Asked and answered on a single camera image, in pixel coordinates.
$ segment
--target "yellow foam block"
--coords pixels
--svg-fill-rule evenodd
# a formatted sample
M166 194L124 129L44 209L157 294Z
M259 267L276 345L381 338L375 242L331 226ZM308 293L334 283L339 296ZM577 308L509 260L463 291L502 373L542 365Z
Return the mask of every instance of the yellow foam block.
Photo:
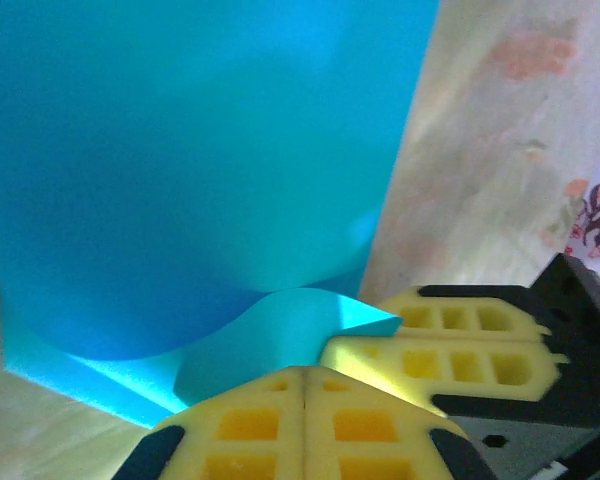
M542 343L338 337L320 364L438 415L435 394L540 400L568 362Z
M378 305L403 319L396 335L418 338L541 342L551 331L497 298L426 298L407 290Z
M186 433L161 480L450 480L428 433L465 436L446 419L322 367L281 370L154 431L169 425Z

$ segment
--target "yellow foam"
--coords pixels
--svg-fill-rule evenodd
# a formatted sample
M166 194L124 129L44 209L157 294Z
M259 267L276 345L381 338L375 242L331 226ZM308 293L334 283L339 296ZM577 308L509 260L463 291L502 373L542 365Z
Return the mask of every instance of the yellow foam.
M339 337L320 363L444 415L431 403L435 394L538 401L567 361L533 342Z
M541 342L551 331L497 298L428 298L407 290L378 305L403 319L396 335L412 338Z
M155 430L168 425L186 434L161 480L450 480L428 433L464 436L446 419L322 367L281 370Z

